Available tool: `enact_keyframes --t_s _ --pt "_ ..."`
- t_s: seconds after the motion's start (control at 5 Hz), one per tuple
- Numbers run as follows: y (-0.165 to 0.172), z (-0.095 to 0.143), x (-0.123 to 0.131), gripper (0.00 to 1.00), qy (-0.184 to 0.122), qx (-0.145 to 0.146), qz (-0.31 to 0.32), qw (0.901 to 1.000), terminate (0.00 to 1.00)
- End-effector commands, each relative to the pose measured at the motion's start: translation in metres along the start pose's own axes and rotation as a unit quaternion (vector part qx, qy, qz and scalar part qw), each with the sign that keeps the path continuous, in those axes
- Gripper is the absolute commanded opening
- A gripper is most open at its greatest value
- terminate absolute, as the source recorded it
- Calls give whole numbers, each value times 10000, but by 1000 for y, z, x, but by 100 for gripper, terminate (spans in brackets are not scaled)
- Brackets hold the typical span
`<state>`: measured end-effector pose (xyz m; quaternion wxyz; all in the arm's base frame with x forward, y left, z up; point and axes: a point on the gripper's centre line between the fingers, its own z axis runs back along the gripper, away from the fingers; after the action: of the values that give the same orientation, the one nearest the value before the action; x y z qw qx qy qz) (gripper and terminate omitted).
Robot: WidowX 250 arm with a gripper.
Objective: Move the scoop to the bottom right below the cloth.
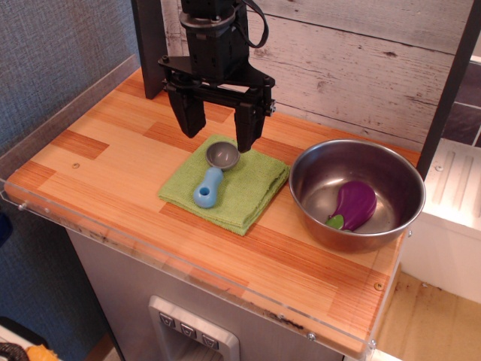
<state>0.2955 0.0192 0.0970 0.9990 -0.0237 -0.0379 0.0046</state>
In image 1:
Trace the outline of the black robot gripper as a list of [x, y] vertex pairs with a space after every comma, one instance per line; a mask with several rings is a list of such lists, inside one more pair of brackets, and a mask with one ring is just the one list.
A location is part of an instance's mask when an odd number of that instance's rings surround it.
[[246, 14], [216, 19], [180, 15], [186, 30], [187, 56], [164, 55], [166, 90], [181, 131], [194, 138], [206, 125], [204, 103], [235, 108], [237, 149], [251, 150], [262, 136], [265, 116], [275, 111], [275, 80], [249, 64]]

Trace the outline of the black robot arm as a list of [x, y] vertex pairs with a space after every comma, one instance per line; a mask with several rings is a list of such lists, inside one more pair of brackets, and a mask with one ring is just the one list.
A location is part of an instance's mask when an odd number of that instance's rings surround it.
[[250, 49], [263, 47], [249, 38], [247, 11], [264, 13], [253, 1], [183, 1], [180, 24], [188, 56], [164, 55], [165, 90], [182, 132], [195, 137], [206, 125], [204, 103], [234, 109], [237, 148], [249, 151], [262, 135], [266, 117], [275, 111], [275, 80], [249, 63]]

